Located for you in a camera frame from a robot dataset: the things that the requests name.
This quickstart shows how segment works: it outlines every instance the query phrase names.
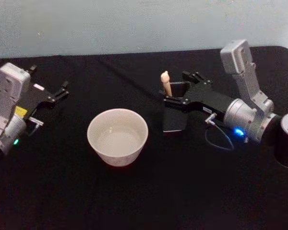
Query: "black tablecloth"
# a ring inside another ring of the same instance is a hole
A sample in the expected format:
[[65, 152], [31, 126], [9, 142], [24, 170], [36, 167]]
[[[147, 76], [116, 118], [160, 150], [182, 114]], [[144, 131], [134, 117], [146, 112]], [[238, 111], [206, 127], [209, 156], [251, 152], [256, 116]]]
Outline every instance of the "black tablecloth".
[[[251, 50], [275, 113], [288, 113], [288, 50]], [[0, 228], [288, 229], [288, 170], [272, 148], [235, 139], [235, 151], [215, 149], [200, 112], [181, 135], [163, 136], [164, 70], [172, 81], [198, 71], [216, 91], [239, 97], [219, 51], [0, 59], [0, 66], [37, 64], [32, 81], [55, 92], [68, 80], [71, 92], [40, 110], [45, 125], [0, 162]], [[111, 108], [134, 110], [149, 126], [140, 156], [123, 169], [103, 163], [86, 139], [90, 121]]]

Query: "yellow label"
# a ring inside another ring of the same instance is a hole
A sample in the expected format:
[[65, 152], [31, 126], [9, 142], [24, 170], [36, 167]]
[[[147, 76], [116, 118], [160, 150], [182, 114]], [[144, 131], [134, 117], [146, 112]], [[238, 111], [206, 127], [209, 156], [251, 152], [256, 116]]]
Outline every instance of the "yellow label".
[[21, 118], [23, 118], [27, 112], [28, 112], [28, 111], [25, 110], [24, 108], [19, 107], [19, 106], [16, 106], [15, 113], [16, 113], [17, 115], [19, 115]]

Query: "white sticker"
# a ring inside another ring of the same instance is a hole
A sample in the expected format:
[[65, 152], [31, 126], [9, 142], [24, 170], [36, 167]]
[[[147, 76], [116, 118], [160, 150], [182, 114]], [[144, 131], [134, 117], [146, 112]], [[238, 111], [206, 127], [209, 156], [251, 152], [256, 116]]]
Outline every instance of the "white sticker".
[[33, 85], [35, 88], [38, 88], [39, 90], [43, 91], [45, 88], [43, 86], [40, 86], [38, 84]]
[[207, 109], [206, 107], [203, 107], [203, 110], [206, 111], [207, 113], [210, 113], [210, 114], [212, 113], [212, 110], [211, 109]]

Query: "green led light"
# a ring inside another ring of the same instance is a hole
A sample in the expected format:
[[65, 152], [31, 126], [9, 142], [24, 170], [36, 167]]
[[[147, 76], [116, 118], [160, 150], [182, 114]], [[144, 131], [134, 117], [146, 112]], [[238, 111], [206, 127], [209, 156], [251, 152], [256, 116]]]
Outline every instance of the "green led light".
[[16, 139], [16, 140], [14, 141], [14, 145], [17, 145], [18, 142], [19, 142], [19, 139]]

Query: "water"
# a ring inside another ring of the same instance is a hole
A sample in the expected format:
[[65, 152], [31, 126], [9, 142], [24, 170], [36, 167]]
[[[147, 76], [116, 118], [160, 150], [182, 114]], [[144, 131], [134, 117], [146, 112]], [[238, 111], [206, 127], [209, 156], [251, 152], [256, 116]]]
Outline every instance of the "water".
[[135, 152], [140, 144], [140, 136], [129, 126], [110, 127], [97, 140], [97, 147], [102, 153], [115, 157]]

